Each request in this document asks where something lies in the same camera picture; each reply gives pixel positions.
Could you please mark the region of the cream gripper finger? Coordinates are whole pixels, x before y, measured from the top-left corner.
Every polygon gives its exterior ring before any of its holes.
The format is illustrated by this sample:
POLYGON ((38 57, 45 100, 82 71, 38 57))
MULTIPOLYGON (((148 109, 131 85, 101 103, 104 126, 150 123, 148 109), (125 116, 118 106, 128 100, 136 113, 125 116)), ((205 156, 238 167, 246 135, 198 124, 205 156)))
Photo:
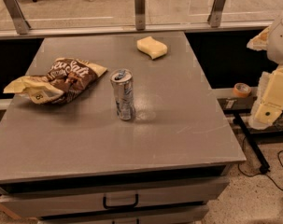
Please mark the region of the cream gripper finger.
POLYGON ((283 65, 279 65, 272 73, 262 72, 248 124, 255 130, 264 130, 272 126, 282 112, 283 65))
POLYGON ((253 50, 267 50, 269 27, 263 29, 258 35, 255 35, 247 43, 248 49, 253 50))

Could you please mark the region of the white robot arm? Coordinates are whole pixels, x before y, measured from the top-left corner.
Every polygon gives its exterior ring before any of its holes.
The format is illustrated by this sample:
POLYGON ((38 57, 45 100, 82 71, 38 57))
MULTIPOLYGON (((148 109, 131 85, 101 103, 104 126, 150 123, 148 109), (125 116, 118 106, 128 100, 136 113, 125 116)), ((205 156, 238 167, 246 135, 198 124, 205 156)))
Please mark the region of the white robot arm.
POLYGON ((270 26, 248 41, 247 47, 265 50, 267 58, 277 64, 273 72, 262 72, 248 120, 251 128, 264 130, 283 112, 283 10, 270 26))

